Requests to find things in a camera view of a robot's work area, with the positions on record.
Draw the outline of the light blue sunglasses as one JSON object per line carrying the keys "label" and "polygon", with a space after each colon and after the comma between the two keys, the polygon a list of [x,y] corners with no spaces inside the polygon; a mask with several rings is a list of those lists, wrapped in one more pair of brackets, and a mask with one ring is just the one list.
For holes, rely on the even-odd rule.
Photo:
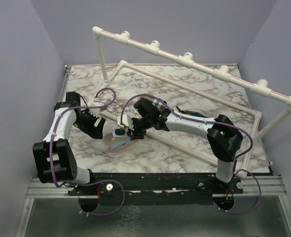
{"label": "light blue sunglasses", "polygon": [[128,138],[127,130],[125,128],[115,127],[112,130],[112,141],[121,141]]}

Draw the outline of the plaid glasses case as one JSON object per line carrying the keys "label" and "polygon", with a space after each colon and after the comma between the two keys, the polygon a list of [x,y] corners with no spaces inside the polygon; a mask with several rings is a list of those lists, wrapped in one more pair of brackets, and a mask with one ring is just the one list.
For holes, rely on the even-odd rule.
{"label": "plaid glasses case", "polygon": [[154,98],[151,98],[151,97],[148,97],[147,99],[148,99],[148,100],[151,102],[151,104],[152,104],[154,107],[156,107],[159,111],[162,111],[163,109],[166,108],[165,105],[163,105],[163,103],[160,102],[160,101],[157,100],[157,99],[154,99]]}

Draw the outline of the pink glasses case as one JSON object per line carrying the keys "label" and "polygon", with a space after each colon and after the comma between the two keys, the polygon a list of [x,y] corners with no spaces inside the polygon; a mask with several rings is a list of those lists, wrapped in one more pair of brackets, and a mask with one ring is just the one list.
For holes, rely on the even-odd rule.
{"label": "pink glasses case", "polygon": [[121,148],[124,148],[130,144],[132,144],[134,141],[128,137],[127,135],[125,136],[120,136],[120,137],[114,137],[112,133],[109,133],[105,135],[102,139],[103,143],[105,143],[110,151],[116,151]]}

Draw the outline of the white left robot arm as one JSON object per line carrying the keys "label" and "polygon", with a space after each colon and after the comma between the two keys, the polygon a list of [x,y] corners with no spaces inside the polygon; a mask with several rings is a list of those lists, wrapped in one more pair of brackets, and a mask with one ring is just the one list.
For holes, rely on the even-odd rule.
{"label": "white left robot arm", "polygon": [[104,118],[98,118],[89,109],[82,110],[81,96],[66,93],[66,100],[54,106],[53,124],[42,142],[33,145],[33,155],[42,183],[72,182],[86,195],[96,190],[91,171],[77,166],[68,138],[73,126],[93,139],[103,138]]}

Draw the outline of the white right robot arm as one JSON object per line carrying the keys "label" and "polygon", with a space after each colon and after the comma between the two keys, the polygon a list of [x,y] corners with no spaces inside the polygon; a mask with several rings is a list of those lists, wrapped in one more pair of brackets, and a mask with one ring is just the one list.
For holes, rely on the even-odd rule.
{"label": "white right robot arm", "polygon": [[184,132],[207,139],[213,155],[218,159],[214,187],[219,193],[231,189],[235,155],[241,147],[243,136],[227,116],[207,118],[195,113],[187,114],[182,110],[176,112],[162,104],[155,104],[148,98],[139,99],[133,106],[141,117],[131,118],[129,137],[144,139],[146,131],[153,128]]}

